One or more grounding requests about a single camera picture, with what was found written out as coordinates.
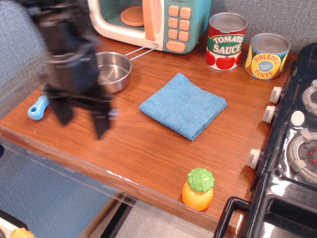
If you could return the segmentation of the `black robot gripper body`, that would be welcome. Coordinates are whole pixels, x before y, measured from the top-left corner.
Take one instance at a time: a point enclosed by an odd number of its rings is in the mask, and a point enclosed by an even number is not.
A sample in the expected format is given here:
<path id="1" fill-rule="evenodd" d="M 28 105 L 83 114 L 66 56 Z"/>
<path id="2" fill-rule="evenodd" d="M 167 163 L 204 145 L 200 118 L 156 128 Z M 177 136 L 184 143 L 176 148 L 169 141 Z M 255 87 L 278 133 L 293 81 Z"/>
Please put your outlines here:
<path id="1" fill-rule="evenodd" d="M 111 108 L 111 94 L 98 84 L 99 69 L 94 47 L 80 47 L 73 53 L 46 53 L 52 72 L 43 78 L 51 98 L 64 99 L 71 107 L 115 115 Z"/>

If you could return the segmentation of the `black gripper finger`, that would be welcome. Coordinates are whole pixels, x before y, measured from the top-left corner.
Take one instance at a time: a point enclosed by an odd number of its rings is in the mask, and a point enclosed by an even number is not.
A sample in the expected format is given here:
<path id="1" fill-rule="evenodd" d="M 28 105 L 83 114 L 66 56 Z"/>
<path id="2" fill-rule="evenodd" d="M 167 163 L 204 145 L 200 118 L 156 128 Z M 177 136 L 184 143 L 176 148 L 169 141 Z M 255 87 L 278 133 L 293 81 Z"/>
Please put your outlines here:
<path id="1" fill-rule="evenodd" d="M 96 130 L 97 138 L 101 139 L 103 134 L 110 128 L 110 119 L 107 113 L 92 111 L 92 120 Z"/>
<path id="2" fill-rule="evenodd" d="M 62 125 L 67 125 L 72 120 L 72 107 L 64 99 L 51 98 L 51 107 Z"/>

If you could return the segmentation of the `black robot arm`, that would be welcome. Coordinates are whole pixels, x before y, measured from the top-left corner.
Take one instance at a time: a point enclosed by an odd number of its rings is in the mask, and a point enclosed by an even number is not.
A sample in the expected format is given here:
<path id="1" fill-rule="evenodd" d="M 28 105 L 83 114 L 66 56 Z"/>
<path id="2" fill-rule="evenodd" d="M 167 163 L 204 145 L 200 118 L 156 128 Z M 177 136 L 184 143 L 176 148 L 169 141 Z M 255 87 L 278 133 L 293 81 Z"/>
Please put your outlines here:
<path id="1" fill-rule="evenodd" d="M 52 71 L 44 93 L 62 125 L 73 108 L 90 111 L 97 138 L 110 128 L 112 96 L 98 84 L 100 70 L 90 20 L 76 0 L 19 0 L 44 39 L 44 59 Z"/>

